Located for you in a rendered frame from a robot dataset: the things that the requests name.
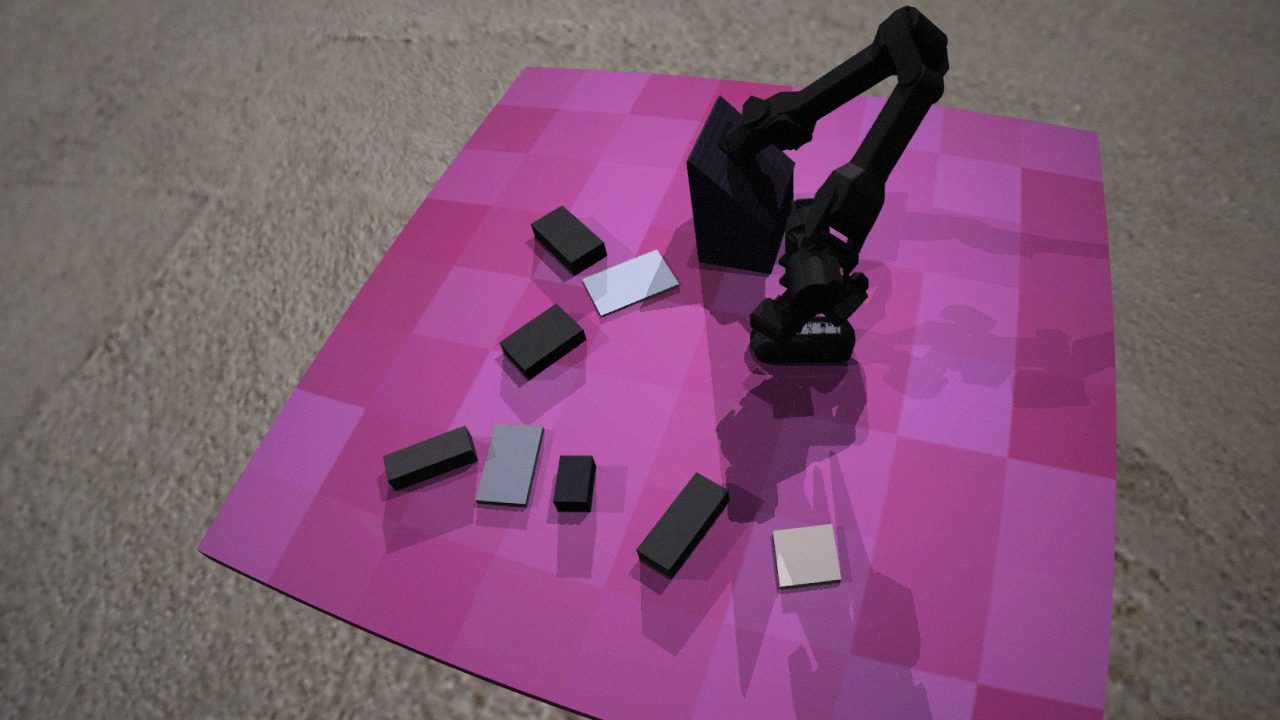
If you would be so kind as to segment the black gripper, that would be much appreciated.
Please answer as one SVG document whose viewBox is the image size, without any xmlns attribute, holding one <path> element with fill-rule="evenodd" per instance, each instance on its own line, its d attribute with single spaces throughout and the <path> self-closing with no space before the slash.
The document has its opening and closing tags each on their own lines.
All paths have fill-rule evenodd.
<svg viewBox="0 0 1280 720">
<path fill-rule="evenodd" d="M 851 273 L 855 266 L 858 266 L 859 254 L 854 258 L 851 265 L 849 263 L 838 261 L 838 266 L 842 268 L 842 273 Z M 780 258 L 780 266 L 785 266 L 785 275 L 780 278 L 780 284 L 785 286 L 787 290 L 781 296 L 778 295 L 774 300 L 764 299 L 764 301 L 750 313 L 750 325 L 753 329 L 765 334 L 768 338 L 777 342 L 777 345 L 787 345 L 795 334 L 803 332 L 803 327 L 817 315 L 809 315 L 799 313 L 794 307 L 791 279 L 788 275 L 788 260 L 785 254 Z"/>
</svg>

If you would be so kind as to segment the white flat rectangular plate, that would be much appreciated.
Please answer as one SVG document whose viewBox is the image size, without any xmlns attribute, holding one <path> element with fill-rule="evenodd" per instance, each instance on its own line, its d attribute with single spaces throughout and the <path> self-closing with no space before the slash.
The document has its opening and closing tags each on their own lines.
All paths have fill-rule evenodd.
<svg viewBox="0 0 1280 720">
<path fill-rule="evenodd" d="M 582 278 L 602 316 L 678 286 L 658 250 Z"/>
</svg>

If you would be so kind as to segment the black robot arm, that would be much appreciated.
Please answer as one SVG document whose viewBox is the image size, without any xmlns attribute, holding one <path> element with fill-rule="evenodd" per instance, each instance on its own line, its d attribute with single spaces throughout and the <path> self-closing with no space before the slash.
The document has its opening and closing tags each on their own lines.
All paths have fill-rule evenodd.
<svg viewBox="0 0 1280 720">
<path fill-rule="evenodd" d="M 814 199 L 790 201 L 785 256 L 794 307 L 824 314 L 842 325 L 868 299 L 865 274 L 841 274 L 851 265 L 884 202 L 884 183 L 931 105 L 945 94 L 947 36 L 916 6 L 902 6 L 884 19 L 873 44 L 820 76 L 801 91 L 768 99 L 748 97 L 742 120 L 728 122 L 719 147 L 744 169 L 771 143 L 781 151 L 812 142 L 817 120 L 890 76 L 899 83 L 851 161 L 835 169 Z M 829 227 L 847 237 L 829 234 Z"/>
</svg>

